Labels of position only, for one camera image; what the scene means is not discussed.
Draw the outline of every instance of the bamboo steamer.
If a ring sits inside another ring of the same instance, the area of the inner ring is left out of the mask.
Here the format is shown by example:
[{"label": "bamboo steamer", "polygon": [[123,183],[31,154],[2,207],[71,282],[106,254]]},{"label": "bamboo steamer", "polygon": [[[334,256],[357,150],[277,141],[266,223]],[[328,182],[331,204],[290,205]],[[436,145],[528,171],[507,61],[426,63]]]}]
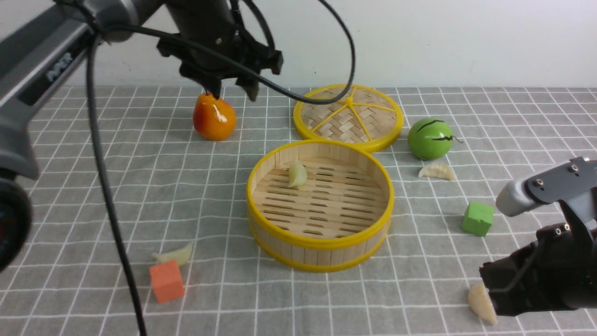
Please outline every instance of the bamboo steamer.
[{"label": "bamboo steamer", "polygon": [[[307,182],[289,188],[289,163]],[[330,140],[304,140],[263,157],[247,183],[248,219],[274,259],[312,272],[340,271],[369,258],[390,226],[394,193],[371,155]]]},{"label": "bamboo steamer", "polygon": [[[327,99],[337,96],[343,84],[318,88],[306,97]],[[373,88],[352,85],[348,93],[330,105],[297,103],[294,127],[303,139],[328,139],[372,153],[396,141],[404,125],[398,104]]]}]

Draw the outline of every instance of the black cable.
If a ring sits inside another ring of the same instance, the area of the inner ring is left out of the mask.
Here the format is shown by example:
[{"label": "black cable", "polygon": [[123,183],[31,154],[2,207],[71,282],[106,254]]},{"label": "black cable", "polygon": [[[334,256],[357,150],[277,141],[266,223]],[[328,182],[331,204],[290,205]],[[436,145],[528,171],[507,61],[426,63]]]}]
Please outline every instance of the black cable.
[{"label": "black cable", "polygon": [[247,5],[247,7],[249,8],[251,13],[257,20],[257,23],[261,27],[261,31],[263,32],[263,35],[265,36],[265,40],[267,41],[267,47],[269,49],[270,55],[273,54],[276,51],[276,45],[273,41],[272,31],[269,30],[269,26],[267,25],[267,21],[265,21],[263,14],[259,10],[259,8],[257,8],[257,6],[253,2],[253,0],[242,0],[242,1],[245,3],[245,5]]},{"label": "black cable", "polygon": [[122,242],[122,235],[120,228],[118,227],[118,219],[116,218],[116,208],[112,200],[112,193],[110,192],[110,183],[108,181],[106,173],[106,165],[104,164],[103,154],[101,153],[101,139],[100,131],[97,125],[97,108],[96,108],[96,93],[94,89],[94,65],[96,61],[97,47],[100,45],[101,36],[97,35],[93,43],[87,50],[87,106],[89,110],[89,128],[91,130],[91,141],[93,145],[93,154],[96,158],[97,175],[100,179],[101,192],[104,195],[104,201],[106,202],[106,210],[108,212],[108,218],[110,220],[110,227],[112,228],[112,234],[114,235],[114,242],[118,250],[118,256],[122,263],[122,269],[124,275],[127,278],[128,289],[131,292],[131,298],[133,300],[133,306],[135,308],[135,316],[137,318],[137,324],[139,326],[139,333],[141,336],[147,336],[147,330],[145,328],[145,321],[143,320],[143,308],[141,307],[141,299],[139,292],[135,284],[135,278],[133,276],[133,270],[131,264],[128,262],[127,250]]},{"label": "black cable", "polygon": [[[89,125],[90,125],[90,131],[91,131],[91,141],[92,141],[92,145],[93,145],[93,153],[94,153],[95,160],[96,160],[97,174],[98,174],[98,177],[100,180],[101,191],[104,196],[104,201],[106,203],[106,210],[107,210],[108,218],[110,221],[110,227],[112,229],[112,234],[114,235],[114,242],[116,243],[116,249],[118,250],[118,256],[122,263],[122,269],[124,271],[125,278],[127,280],[127,284],[128,284],[129,290],[130,290],[131,299],[133,301],[133,306],[134,306],[134,311],[135,311],[135,316],[137,319],[137,324],[139,326],[139,333],[141,336],[147,336],[147,329],[145,327],[145,321],[143,319],[143,307],[141,306],[141,299],[139,297],[139,291],[137,290],[137,285],[135,283],[133,270],[131,269],[131,264],[127,258],[127,251],[126,251],[126,248],[124,247],[124,243],[122,240],[122,234],[120,232],[120,227],[118,226],[118,219],[116,217],[116,208],[114,206],[114,202],[112,199],[112,193],[110,191],[110,184],[109,184],[107,173],[106,173],[106,166],[103,161],[103,153],[101,152],[101,139],[100,139],[99,126],[98,126],[98,121],[97,121],[96,93],[95,93],[95,89],[94,89],[94,66],[95,66],[97,47],[100,45],[100,43],[102,41],[102,36],[105,36],[105,34],[107,34],[110,31],[121,30],[121,31],[141,33],[141,34],[145,34],[145,35],[150,35],[150,36],[155,36],[158,38],[167,39],[170,42],[177,43],[177,44],[180,44],[183,46],[187,46],[189,48],[194,48],[196,50],[207,53],[210,56],[213,56],[221,61],[224,61],[224,62],[230,64],[230,66],[233,66],[236,69],[243,72],[244,74],[248,75],[249,77],[253,77],[254,79],[260,81],[264,85],[270,87],[271,89],[273,89],[285,96],[288,96],[292,99],[295,99],[295,100],[298,100],[298,101],[301,101],[304,103],[315,104],[315,105],[326,105],[326,104],[331,104],[331,103],[338,101],[350,90],[350,86],[352,85],[352,81],[353,81],[353,78],[355,75],[356,55],[355,55],[355,45],[354,45],[352,36],[350,35],[350,32],[348,31],[348,28],[346,27],[344,22],[342,22],[342,19],[340,18],[340,16],[336,13],[336,11],[334,11],[334,9],[325,0],[319,0],[319,2],[322,5],[324,5],[330,11],[330,13],[334,16],[334,18],[338,21],[338,23],[342,27],[342,30],[345,32],[346,37],[348,38],[348,41],[350,44],[351,66],[350,66],[349,80],[348,80],[345,88],[336,97],[333,97],[330,99],[311,99],[311,98],[306,98],[304,96],[299,96],[291,91],[286,90],[283,87],[280,87],[279,85],[271,82],[267,78],[257,74],[256,72],[252,71],[251,69],[247,68],[246,66],[244,66],[232,59],[229,59],[226,56],[222,56],[221,54],[219,54],[215,51],[212,51],[211,49],[204,47],[201,44],[198,44],[198,43],[195,43],[192,41],[187,41],[185,39],[179,38],[170,33],[165,33],[165,32],[161,32],[159,30],[154,30],[154,29],[149,29],[149,28],[128,26],[128,25],[116,25],[116,26],[111,26],[107,29],[99,29],[97,25],[95,25],[95,24],[92,25],[92,27],[94,27],[94,30],[96,32],[96,37],[94,38],[94,41],[91,43],[91,45],[88,47],[88,50],[87,50],[87,77],[86,77],[87,104],[88,104],[88,113],[89,113]],[[254,6],[254,4],[251,2],[251,0],[245,1],[245,3],[249,6],[249,8],[253,12],[253,14],[257,17],[257,20],[260,23],[261,28],[264,29],[264,33],[266,35],[266,39],[267,39],[267,43],[268,43],[269,47],[273,47],[273,38],[271,36],[271,32],[269,31],[267,24],[263,25],[261,22],[261,21],[265,22],[263,16],[259,12],[259,10],[257,10],[257,7]]]},{"label": "black cable", "polygon": [[328,98],[328,99],[312,99],[312,98],[307,98],[304,96],[301,96],[299,94],[296,94],[294,92],[291,92],[289,90],[286,90],[285,88],[275,84],[274,82],[270,81],[269,79],[261,76],[260,74],[254,72],[253,70],[249,69],[248,67],[224,56],[221,55],[220,53],[213,51],[212,49],[209,49],[207,47],[204,47],[201,44],[198,44],[197,42],[193,42],[193,41],[188,41],[184,38],[178,37],[174,34],[171,33],[166,33],[166,32],[162,32],[160,30],[155,30],[155,29],[150,29],[150,28],[144,28],[144,27],[138,27],[138,26],[130,26],[130,25],[113,25],[110,27],[107,27],[104,31],[104,33],[108,33],[110,31],[124,31],[124,32],[132,32],[132,33],[140,33],[143,35],[149,35],[149,36],[154,36],[154,37],[158,37],[158,38],[163,38],[163,39],[167,39],[169,42],[172,43],[176,43],[178,45],[182,45],[185,47],[189,47],[189,48],[193,48],[196,49],[198,51],[201,51],[203,53],[206,53],[222,62],[228,63],[230,66],[233,66],[234,68],[238,69],[239,71],[243,72],[245,75],[254,78],[257,81],[260,81],[261,83],[263,83],[265,86],[271,88],[274,91],[277,91],[281,94],[283,94],[286,97],[292,98],[294,100],[297,100],[299,102],[303,102],[303,103],[308,103],[308,104],[313,104],[313,105],[327,105],[327,104],[332,104],[337,102],[338,100],[340,100],[346,93],[348,93],[348,91],[350,90],[350,86],[352,85],[352,81],[355,77],[355,67],[356,67],[356,51],[355,51],[355,43],[352,39],[352,35],[350,35],[350,32],[348,31],[348,28],[346,27],[346,25],[344,24],[344,22],[342,21],[342,19],[340,18],[340,16],[338,15],[338,13],[325,1],[325,0],[318,0],[325,8],[327,8],[328,11],[330,11],[330,13],[334,16],[334,18],[336,19],[336,21],[338,21],[338,24],[340,25],[340,27],[342,28],[342,30],[344,31],[344,33],[346,34],[346,38],[348,39],[348,42],[350,44],[350,57],[351,57],[351,62],[350,62],[350,75],[348,78],[348,82],[346,83],[346,86],[344,87],[344,89],[336,96],[336,97],[332,97],[332,98]]}]

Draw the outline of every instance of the toy fruit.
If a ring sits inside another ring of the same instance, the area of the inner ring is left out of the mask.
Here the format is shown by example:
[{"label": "toy fruit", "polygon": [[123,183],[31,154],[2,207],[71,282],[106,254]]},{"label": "toy fruit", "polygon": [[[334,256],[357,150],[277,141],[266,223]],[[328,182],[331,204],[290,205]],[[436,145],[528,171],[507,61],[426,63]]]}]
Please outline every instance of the toy fruit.
[{"label": "toy fruit", "polygon": [[408,132],[408,146],[413,154],[422,160],[435,160],[452,148],[452,130],[437,118],[417,121]]},{"label": "toy fruit", "polygon": [[236,126],[236,114],[230,104],[210,93],[197,99],[193,113],[193,126],[199,135],[211,141],[225,140]]}]

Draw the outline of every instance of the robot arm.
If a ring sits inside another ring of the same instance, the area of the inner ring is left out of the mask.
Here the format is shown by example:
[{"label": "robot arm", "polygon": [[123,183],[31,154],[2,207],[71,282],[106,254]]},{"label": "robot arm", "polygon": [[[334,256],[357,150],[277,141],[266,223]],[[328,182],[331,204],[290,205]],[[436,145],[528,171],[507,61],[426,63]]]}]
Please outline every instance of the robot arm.
[{"label": "robot arm", "polygon": [[[275,50],[269,28],[251,0],[268,40],[257,42],[244,29],[238,0],[56,0],[56,4],[0,42],[0,271],[23,246],[30,227],[30,205],[16,176],[37,179],[39,170],[27,125],[86,57],[95,28],[141,26],[161,6],[168,8],[180,37],[203,45],[259,73],[279,74],[282,53]],[[107,42],[126,41],[129,32],[109,32]],[[237,78],[250,99],[255,79],[204,53],[162,41],[163,56],[182,61],[180,73],[219,96],[221,81]]]},{"label": "robot arm", "polygon": [[566,223],[539,229],[537,241],[486,262],[481,277],[498,315],[597,307],[597,160],[575,158],[509,182],[496,205],[516,216],[558,202]]}]

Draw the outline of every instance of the gray grid tablecloth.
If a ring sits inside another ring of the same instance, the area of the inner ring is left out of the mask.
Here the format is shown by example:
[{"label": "gray grid tablecloth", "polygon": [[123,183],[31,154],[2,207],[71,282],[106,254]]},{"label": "gray grid tablecloth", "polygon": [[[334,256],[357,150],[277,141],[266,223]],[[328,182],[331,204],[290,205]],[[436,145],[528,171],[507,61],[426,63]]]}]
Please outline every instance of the gray grid tablecloth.
[{"label": "gray grid tablecloth", "polygon": [[[597,90],[566,88],[384,88],[405,128],[377,153],[396,199],[386,243],[359,267],[293,271],[260,251],[246,220],[245,182],[266,152],[299,140],[292,103],[262,90],[256,102],[229,88],[237,131],[207,142],[193,131],[200,90],[100,87],[109,177],[150,334],[161,335],[594,335],[597,314],[500,317],[484,325],[467,306],[478,267],[558,222],[555,206],[516,218],[496,214],[484,238],[460,229],[471,200],[493,204],[510,179],[553,163],[597,157]],[[42,172],[21,180],[35,224],[0,273],[0,335],[136,334],[133,308],[102,203],[82,88],[64,88],[29,127]],[[458,182],[417,178],[408,126],[433,115],[465,140],[442,160]],[[182,268],[184,298],[158,304],[151,252],[196,241]]]}]

